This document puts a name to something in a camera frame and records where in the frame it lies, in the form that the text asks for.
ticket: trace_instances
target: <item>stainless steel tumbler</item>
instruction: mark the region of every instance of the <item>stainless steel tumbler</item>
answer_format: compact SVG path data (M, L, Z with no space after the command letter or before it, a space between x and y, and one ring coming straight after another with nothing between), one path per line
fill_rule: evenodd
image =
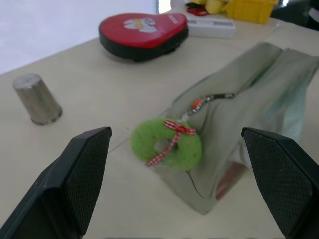
M20 76L13 82L13 88L35 124L53 123L62 115L61 106L39 75Z

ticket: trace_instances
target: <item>cartoon sticker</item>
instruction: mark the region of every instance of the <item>cartoon sticker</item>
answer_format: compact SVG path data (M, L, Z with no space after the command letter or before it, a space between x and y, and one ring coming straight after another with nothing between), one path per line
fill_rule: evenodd
M138 29L140 32L153 33L157 29L154 26L156 22L151 17L134 18L124 22L127 29Z

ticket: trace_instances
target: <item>keychain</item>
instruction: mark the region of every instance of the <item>keychain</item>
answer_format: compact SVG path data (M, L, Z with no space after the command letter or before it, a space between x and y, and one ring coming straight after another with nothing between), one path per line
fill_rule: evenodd
M141 123L131 135L134 154L146 167L161 163L179 170L192 169L201 160L202 146L196 130L187 121L209 102L234 97L232 93L206 96L194 102L180 120L158 117Z

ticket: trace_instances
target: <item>white wall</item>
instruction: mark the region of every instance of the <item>white wall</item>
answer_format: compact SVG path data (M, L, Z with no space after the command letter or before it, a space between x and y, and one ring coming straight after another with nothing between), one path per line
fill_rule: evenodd
M98 36L122 12L156 12L155 0L0 0L0 74Z
M181 4L185 4L186 2L189 2L189 0L170 0L171 7L176 7Z

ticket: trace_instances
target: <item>textured rubber pad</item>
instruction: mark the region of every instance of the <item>textured rubber pad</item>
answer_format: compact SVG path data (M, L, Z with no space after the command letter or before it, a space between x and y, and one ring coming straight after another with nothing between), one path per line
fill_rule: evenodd
M107 131L90 139L65 184L66 199L80 235L85 235L98 199L105 169Z
M311 181L272 139L244 132L258 188L282 233L298 229L312 199Z

